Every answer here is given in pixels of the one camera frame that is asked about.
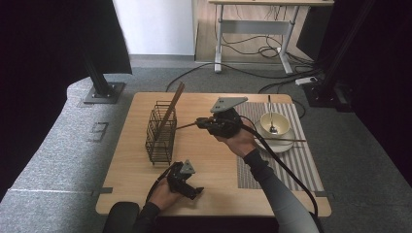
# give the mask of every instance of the gray carpet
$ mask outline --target gray carpet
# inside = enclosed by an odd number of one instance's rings
[[[280,69],[268,69],[249,71],[283,76]],[[101,232],[106,217],[94,207],[134,93],[165,91],[188,70],[134,68],[133,76],[106,75],[108,81],[126,83],[116,105],[84,105],[91,80],[72,84],[48,137],[1,202],[0,232]],[[217,75],[212,67],[181,81],[185,92],[227,93],[257,93],[277,82],[227,68]],[[332,207],[332,215],[322,218],[325,231],[412,232],[412,189],[357,116],[309,108],[301,86],[294,83],[283,85],[280,93],[306,109],[301,124]],[[98,122],[107,123],[104,134],[93,132]]]

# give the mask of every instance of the white plate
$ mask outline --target white plate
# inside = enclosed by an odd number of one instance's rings
[[[255,123],[255,127],[257,128],[257,133],[262,135],[263,129],[260,126],[259,120]],[[294,131],[290,129],[284,136],[282,136],[282,139],[295,139]],[[255,141],[262,149],[266,150],[266,148],[261,144],[261,142],[258,139],[255,139]],[[293,142],[278,141],[278,140],[265,140],[265,141],[267,145],[269,145],[269,147],[274,152],[284,152],[293,147]]]

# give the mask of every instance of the wooden table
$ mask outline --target wooden table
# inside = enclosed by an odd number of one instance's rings
[[[223,33],[238,34],[264,34],[264,35],[285,35],[285,40],[280,48],[279,58],[282,61],[285,72],[292,73],[291,65],[288,61],[286,51],[292,35],[294,23],[300,6],[332,6],[333,0],[209,0],[209,3],[220,6],[220,16],[218,19],[218,44],[215,53],[215,72],[222,70],[222,36]],[[261,20],[227,20],[223,19],[224,5],[267,5],[267,6],[294,6],[290,20],[261,21]]]
[[[119,201],[136,202],[143,206],[149,189],[168,164],[152,165],[145,149],[146,130],[156,101],[170,101],[174,93],[142,92],[135,94],[110,165],[104,189],[96,205],[99,214],[108,214]],[[249,102],[266,102],[263,94],[183,93],[176,106],[178,127],[194,122],[198,117],[210,117],[210,109],[219,97],[247,96]],[[271,95],[275,103],[291,103],[290,96]],[[219,143],[207,130],[196,126],[176,131],[173,161],[190,160],[196,174],[188,183],[204,186],[194,200],[181,199],[162,213],[165,216],[273,216],[261,189],[237,187],[236,156]],[[308,209],[312,203],[302,191],[293,192]],[[319,216],[331,214],[326,197],[316,197]]]

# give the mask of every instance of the white wall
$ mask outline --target white wall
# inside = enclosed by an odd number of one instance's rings
[[[196,0],[113,0],[129,54],[194,55]]]

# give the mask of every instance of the spoon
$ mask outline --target spoon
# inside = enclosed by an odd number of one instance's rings
[[[273,126],[273,118],[272,118],[272,102],[270,101],[270,95],[267,95],[267,99],[269,100],[269,116],[270,116],[270,128],[269,132],[271,134],[278,134],[278,130]]]

